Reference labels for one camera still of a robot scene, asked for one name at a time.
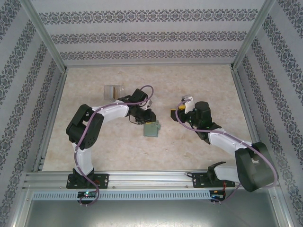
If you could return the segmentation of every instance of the marble surface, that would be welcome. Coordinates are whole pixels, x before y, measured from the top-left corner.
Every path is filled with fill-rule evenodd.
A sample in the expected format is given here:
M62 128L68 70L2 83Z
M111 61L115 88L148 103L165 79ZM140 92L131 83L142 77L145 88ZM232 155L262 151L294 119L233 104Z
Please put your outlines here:
M93 146L95 170L206 169L219 161L234 162L225 151L206 144L170 118L181 97L207 101L213 121L250 141L249 131L228 65L137 66L70 69L56 116L43 171L71 171L73 149L65 130L81 104L99 106L104 85L123 85L126 95L150 84L152 110L161 124L158 138L143 136L143 126L120 118L104 124Z

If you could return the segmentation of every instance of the green block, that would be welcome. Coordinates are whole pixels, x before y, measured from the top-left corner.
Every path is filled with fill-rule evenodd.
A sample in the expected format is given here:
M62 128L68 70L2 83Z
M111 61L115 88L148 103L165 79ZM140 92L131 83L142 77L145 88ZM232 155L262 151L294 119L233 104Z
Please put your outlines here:
M144 124L143 135L146 137L158 137L160 128L161 125L159 124L158 120L156 120L156 122L146 123Z

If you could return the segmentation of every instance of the striped wall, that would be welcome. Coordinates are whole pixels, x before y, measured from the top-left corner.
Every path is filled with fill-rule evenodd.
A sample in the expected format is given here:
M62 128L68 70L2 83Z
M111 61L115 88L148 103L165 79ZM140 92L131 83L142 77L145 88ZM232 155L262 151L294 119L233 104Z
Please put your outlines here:
M237 69L295 226L303 226L302 27L303 1L277 0Z
M65 64L231 63L264 0L33 0Z
M31 172L61 70L18 0L0 2L0 227Z

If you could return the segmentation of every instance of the transparent container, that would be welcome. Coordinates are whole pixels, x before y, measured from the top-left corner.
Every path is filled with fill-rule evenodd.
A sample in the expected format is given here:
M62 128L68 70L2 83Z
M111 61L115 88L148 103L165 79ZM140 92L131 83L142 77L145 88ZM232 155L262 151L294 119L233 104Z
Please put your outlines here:
M125 90L122 85L105 85L104 100L114 102L125 96Z

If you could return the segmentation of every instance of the enclosure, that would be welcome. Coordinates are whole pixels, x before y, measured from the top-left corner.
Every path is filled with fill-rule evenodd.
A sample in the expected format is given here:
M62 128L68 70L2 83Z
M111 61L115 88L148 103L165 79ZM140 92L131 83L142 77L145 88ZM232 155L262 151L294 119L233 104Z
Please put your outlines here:
M303 226L302 0L2 0L0 21L0 226ZM67 188L66 128L82 104L110 103L106 85L153 86L161 128L102 125L92 164L108 178L86 208L85 189ZM172 120L188 94L266 145L276 186L209 201L235 185L188 173L235 157Z

